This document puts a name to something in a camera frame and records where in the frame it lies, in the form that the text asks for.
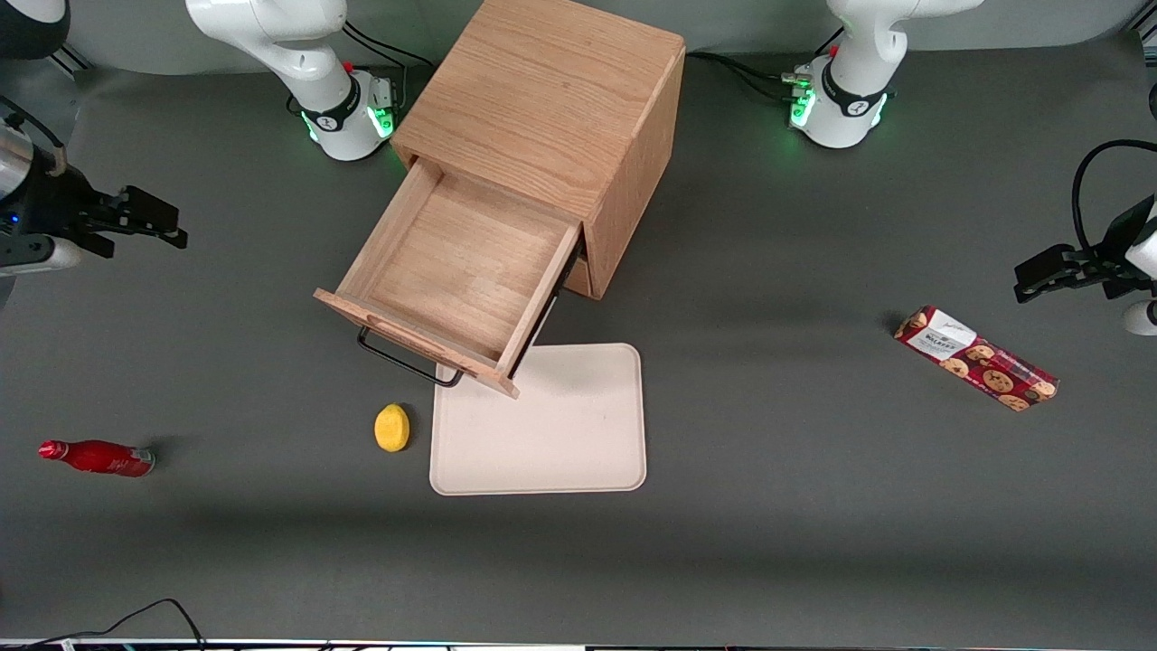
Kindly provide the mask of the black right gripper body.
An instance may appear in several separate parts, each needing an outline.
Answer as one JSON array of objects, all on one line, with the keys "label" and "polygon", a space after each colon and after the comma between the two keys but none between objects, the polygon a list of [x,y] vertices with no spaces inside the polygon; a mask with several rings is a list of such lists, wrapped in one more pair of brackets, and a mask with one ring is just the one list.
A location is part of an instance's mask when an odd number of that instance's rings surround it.
[{"label": "black right gripper body", "polygon": [[121,210],[121,197],[93,188],[83,173],[36,175],[19,193],[19,235],[71,241],[90,254],[111,259],[115,243],[104,234],[143,234]]}]

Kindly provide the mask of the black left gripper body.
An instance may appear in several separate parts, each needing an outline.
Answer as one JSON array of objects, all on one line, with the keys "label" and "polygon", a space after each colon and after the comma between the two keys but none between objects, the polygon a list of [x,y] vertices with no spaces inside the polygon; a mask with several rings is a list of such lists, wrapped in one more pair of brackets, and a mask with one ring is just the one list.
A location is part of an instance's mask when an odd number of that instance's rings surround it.
[{"label": "black left gripper body", "polygon": [[1075,288],[1100,286],[1107,299],[1134,291],[1154,293],[1154,273],[1125,256],[1132,247],[1154,241],[1154,210],[1125,210],[1117,215],[1097,244],[1088,241],[1079,212],[1075,212],[1073,223],[1081,246],[1081,273]]}]

